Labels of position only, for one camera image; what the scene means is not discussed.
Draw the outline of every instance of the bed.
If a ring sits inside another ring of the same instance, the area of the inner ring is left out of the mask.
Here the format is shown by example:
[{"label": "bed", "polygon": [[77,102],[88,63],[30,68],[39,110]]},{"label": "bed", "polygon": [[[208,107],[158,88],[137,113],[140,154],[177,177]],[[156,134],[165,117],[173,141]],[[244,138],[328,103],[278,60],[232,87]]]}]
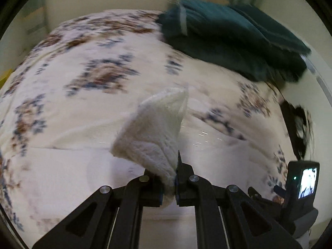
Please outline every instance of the bed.
[{"label": "bed", "polygon": [[[0,90],[0,203],[28,247],[100,186],[117,188],[143,174],[110,146],[138,104],[168,87],[189,89],[182,161],[214,185],[253,186],[282,201],[273,187],[284,187],[296,157],[280,93],[173,50],[155,23],[159,14],[108,10],[66,21]],[[189,224],[183,237],[195,240],[194,218],[174,202],[144,209],[141,248],[155,248],[156,237],[189,248],[170,237],[178,234],[174,225]],[[156,234],[156,222],[167,235]]]}]

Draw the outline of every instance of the bed sheet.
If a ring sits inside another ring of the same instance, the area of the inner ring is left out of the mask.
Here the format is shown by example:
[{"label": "bed sheet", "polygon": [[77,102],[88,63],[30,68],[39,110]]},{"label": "bed sheet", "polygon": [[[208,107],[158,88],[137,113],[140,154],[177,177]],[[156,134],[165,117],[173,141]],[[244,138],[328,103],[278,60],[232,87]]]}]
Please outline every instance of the bed sheet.
[{"label": "bed sheet", "polygon": [[[62,23],[0,90],[0,203],[29,247],[100,186],[127,184],[144,169],[109,153],[138,104],[188,87],[182,160],[218,186],[249,186],[281,201],[296,160],[279,93],[163,42],[158,11],[108,10]],[[172,203],[144,219],[178,219]]]}]

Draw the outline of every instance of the metal screw head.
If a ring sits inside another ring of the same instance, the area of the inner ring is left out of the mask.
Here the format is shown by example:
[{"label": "metal screw head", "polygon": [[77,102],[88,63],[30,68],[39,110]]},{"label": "metal screw head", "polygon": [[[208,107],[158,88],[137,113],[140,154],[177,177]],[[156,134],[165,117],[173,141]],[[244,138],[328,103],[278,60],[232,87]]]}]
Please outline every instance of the metal screw head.
[{"label": "metal screw head", "polygon": [[229,189],[229,191],[231,191],[232,193],[236,193],[238,190],[239,190],[239,188],[236,186],[236,185],[230,185],[229,187],[228,187],[228,189]]},{"label": "metal screw head", "polygon": [[199,179],[200,177],[198,177],[197,175],[192,175],[189,177],[189,180],[191,180],[192,182],[198,182]]},{"label": "metal screw head", "polygon": [[149,179],[150,179],[149,176],[147,176],[147,175],[143,175],[143,176],[141,176],[141,177],[139,178],[139,181],[142,182],[142,183],[146,183],[146,182],[149,181]]},{"label": "metal screw head", "polygon": [[111,191],[111,188],[107,185],[105,186],[102,186],[100,189],[99,189],[99,192],[102,193],[102,194],[107,194]]}]

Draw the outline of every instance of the fluffy white fabric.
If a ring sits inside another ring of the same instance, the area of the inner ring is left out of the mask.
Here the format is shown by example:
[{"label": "fluffy white fabric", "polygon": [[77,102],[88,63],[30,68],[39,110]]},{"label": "fluffy white fabric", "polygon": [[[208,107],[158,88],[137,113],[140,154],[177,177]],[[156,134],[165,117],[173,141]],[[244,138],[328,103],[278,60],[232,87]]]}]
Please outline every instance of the fluffy white fabric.
[{"label": "fluffy white fabric", "polygon": [[118,134],[111,153],[158,175],[165,194],[174,193],[178,136],[188,102],[188,89],[168,88],[143,101]]}]

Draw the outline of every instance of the small display screen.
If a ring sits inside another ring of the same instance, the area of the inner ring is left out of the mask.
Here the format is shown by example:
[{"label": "small display screen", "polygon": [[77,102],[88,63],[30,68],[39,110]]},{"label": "small display screen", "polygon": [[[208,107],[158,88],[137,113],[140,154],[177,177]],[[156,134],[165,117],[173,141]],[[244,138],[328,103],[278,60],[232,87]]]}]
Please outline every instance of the small display screen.
[{"label": "small display screen", "polygon": [[302,174],[300,192],[298,198],[304,198],[315,192],[317,168],[305,169]]}]

